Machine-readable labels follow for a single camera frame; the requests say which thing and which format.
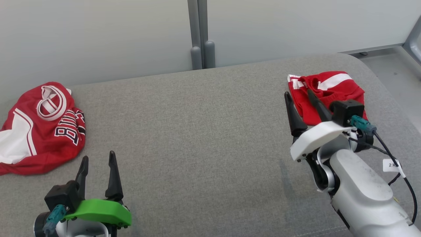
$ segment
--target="fabric stitching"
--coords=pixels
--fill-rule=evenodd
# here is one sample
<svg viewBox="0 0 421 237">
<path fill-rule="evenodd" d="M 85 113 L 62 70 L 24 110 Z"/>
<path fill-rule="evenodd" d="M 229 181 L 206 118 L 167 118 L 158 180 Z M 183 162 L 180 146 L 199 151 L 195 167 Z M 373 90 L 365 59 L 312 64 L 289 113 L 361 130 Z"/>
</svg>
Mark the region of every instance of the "fabric stitching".
<svg viewBox="0 0 421 237">
<path fill-rule="evenodd" d="M 303 235 L 307 235 L 307 234 L 314 234 L 314 233 L 322 232 L 322 231 L 325 231 L 325 230 L 330 230 L 330 229 L 337 229 L 337 228 L 341 228 L 341 227 L 344 227 L 344 226 L 337 226 L 337 227 L 332 227 L 332 228 L 328 228 L 328 229 L 322 229 L 322 230 L 319 230 L 319 231 L 309 232 L 309 233 L 299 234 L 299 235 L 294 235 L 294 236 L 291 236 L 291 237 L 299 237 L 299 236 L 303 236 Z M 333 232 L 329 232 L 329 233 L 324 233 L 324 234 L 330 234 L 330 233 L 339 232 L 339 231 L 341 231 L 341 230 L 338 230 L 338 231 L 333 231 Z"/>
</svg>

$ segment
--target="gray floor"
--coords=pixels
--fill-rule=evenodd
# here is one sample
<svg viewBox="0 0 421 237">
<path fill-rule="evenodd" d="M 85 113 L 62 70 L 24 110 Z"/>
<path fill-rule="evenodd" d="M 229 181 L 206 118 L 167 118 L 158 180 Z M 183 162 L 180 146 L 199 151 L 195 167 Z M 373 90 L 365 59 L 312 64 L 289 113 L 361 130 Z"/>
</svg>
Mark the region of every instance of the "gray floor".
<svg viewBox="0 0 421 237">
<path fill-rule="evenodd" d="M 402 47 L 351 55 L 377 75 L 421 133 L 421 65 Z"/>
</svg>

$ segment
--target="red fabric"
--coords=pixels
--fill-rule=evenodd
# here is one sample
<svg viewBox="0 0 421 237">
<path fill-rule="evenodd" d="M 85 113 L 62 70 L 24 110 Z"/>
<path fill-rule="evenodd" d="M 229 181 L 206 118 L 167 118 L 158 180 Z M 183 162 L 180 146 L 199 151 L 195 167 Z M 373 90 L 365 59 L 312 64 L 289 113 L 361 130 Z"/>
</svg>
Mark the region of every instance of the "red fabric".
<svg viewBox="0 0 421 237">
<path fill-rule="evenodd" d="M 297 111 L 307 125 L 316 125 L 321 122 L 319 114 L 308 99 L 308 89 L 311 89 L 327 108 L 335 100 L 356 100 L 364 104 L 363 89 L 342 71 L 309 76 L 288 75 L 288 86 Z"/>
<path fill-rule="evenodd" d="M 58 107 L 51 114 L 44 106 L 40 106 L 44 99 L 43 93 L 49 88 L 48 86 L 58 89 L 58 94 L 45 101 L 53 107 Z M 74 159 L 85 145 L 84 114 L 75 107 L 70 93 L 60 83 L 48 82 L 25 92 L 9 111 L 1 131 L 12 128 L 16 109 L 33 122 L 31 135 L 36 155 L 27 156 L 16 164 L 0 163 L 0 175 L 7 173 L 35 175 L 49 172 Z M 43 118 L 38 112 L 49 118 Z"/>
</svg>

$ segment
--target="white robotic arm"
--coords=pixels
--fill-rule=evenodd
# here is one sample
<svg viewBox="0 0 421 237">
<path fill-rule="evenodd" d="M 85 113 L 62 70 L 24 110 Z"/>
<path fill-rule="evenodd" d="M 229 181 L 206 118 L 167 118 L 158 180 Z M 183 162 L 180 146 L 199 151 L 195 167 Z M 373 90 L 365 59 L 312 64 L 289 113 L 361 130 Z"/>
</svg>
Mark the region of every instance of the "white robotic arm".
<svg viewBox="0 0 421 237">
<path fill-rule="evenodd" d="M 310 101 L 324 122 L 306 130 L 307 126 L 296 112 L 291 96 L 285 93 L 291 134 L 294 136 L 290 149 L 293 160 L 307 161 L 317 190 L 329 193 L 334 210 L 354 236 L 421 237 L 421 231 L 395 201 L 389 185 L 354 153 L 369 146 L 361 147 L 361 143 L 352 140 L 364 138 L 372 144 L 373 137 L 356 127 L 343 127 L 337 121 L 330 121 L 331 113 L 312 96 L 314 94 L 309 91 Z M 346 117 L 352 114 L 349 114 L 348 108 L 343 113 L 343 119 L 349 123 Z"/>
</svg>

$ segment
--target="gray fabric surface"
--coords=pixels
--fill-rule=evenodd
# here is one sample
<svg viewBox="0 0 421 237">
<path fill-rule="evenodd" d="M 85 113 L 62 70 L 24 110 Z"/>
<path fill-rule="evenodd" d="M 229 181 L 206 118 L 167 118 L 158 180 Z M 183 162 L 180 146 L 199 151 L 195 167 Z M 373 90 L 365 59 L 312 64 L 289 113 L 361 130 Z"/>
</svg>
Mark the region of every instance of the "gray fabric surface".
<svg viewBox="0 0 421 237">
<path fill-rule="evenodd" d="M 1 235 L 31 236 L 45 194 L 74 179 L 84 155 L 86 197 L 103 198 L 114 150 L 133 215 L 120 237 L 351 236 L 308 165 L 289 154 L 287 75 L 329 70 L 348 72 L 366 91 L 369 119 L 421 197 L 420 134 L 361 61 L 328 54 L 70 87 L 85 112 L 85 148 L 48 174 L 0 177 Z M 13 103 L 0 105 L 2 121 Z M 394 176 L 381 171 L 383 154 L 360 156 L 384 179 Z M 404 182 L 392 188 L 412 213 Z"/>
</svg>

